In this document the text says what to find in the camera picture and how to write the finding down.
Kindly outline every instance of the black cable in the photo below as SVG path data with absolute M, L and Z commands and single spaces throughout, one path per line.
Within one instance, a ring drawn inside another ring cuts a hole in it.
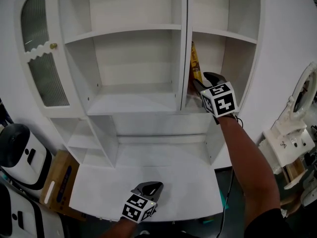
M 237 122 L 239 122 L 239 120 L 241 121 L 241 126 L 243 128 L 243 121 L 238 118 L 236 115 L 234 115 L 234 117 L 232 118 L 236 118 L 237 119 Z M 223 226 L 224 226 L 224 218 L 225 218 L 225 210 L 226 210 L 226 206 L 227 206 L 227 202 L 228 202 L 228 199 L 229 199 L 229 195 L 230 195 L 230 192 L 231 192 L 231 188 L 232 188 L 232 184 L 233 184 L 233 178 L 234 178 L 234 170 L 232 168 L 232 171 L 231 171 L 231 180 L 230 180 L 230 185 L 229 185 L 229 190 L 228 190 L 228 193 L 227 193 L 227 197 L 226 197 L 226 201 L 224 203 L 224 206 L 223 206 L 223 211 L 222 211 L 222 218 L 221 218 L 221 224 L 220 224 L 220 231 L 217 235 L 216 238 L 219 238 L 220 237 L 220 234 L 223 230 Z

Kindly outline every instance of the black sleeve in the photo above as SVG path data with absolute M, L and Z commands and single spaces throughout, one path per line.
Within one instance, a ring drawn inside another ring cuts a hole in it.
M 244 232 L 245 238 L 294 238 L 294 233 L 282 217 L 280 209 L 272 209 L 256 217 Z

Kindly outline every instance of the door knob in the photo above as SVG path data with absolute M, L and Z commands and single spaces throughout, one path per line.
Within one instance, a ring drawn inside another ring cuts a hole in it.
M 50 44 L 51 50 L 56 49 L 56 47 L 57 47 L 57 43 L 51 43 Z

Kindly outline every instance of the ribbed glass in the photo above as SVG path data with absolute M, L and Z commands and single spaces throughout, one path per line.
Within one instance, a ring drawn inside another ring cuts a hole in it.
M 21 13 L 25 51 L 31 51 L 49 40 L 45 0 L 26 0 Z
M 51 53 L 30 60 L 29 67 L 46 107 L 69 106 Z

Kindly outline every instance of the cabinet door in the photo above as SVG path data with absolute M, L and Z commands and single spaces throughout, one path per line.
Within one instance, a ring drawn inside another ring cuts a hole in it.
M 17 0 L 14 13 L 22 68 L 42 113 L 51 118 L 83 116 L 65 57 L 58 0 Z

